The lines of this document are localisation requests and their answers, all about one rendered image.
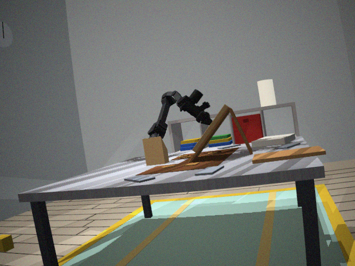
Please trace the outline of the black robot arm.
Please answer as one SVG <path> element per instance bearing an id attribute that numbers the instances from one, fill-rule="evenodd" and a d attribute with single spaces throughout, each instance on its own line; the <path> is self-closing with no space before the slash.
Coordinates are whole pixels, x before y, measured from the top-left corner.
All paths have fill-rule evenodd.
<path id="1" fill-rule="evenodd" d="M 161 136 L 162 139 L 164 138 L 168 127 L 165 121 L 171 105 L 176 103 L 177 106 L 180 108 L 180 111 L 187 111 L 188 113 L 190 113 L 192 108 L 195 106 L 195 103 L 197 104 L 202 96 L 203 93 L 201 93 L 197 89 L 195 89 L 189 97 L 187 95 L 182 97 L 181 94 L 178 93 L 176 90 L 167 91 L 166 93 L 164 93 L 161 98 L 162 107 L 158 120 L 148 131 L 148 135 L 150 135 L 149 138 L 159 136 Z M 204 111 L 209 107 L 210 104 L 208 102 L 203 102 L 201 106 L 198 106 L 198 110 Z"/>

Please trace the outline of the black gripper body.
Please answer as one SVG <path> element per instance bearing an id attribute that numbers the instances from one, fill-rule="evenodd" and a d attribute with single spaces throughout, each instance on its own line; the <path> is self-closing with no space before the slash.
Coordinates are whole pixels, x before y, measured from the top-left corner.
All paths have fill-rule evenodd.
<path id="1" fill-rule="evenodd" d="M 196 105 L 192 108 L 192 110 L 190 111 L 190 114 L 191 114 L 191 116 L 195 117 L 196 121 L 199 123 L 200 123 L 200 121 L 202 121 L 204 119 L 206 114 L 209 115 L 208 112 L 198 110 L 198 106 L 196 106 Z"/>

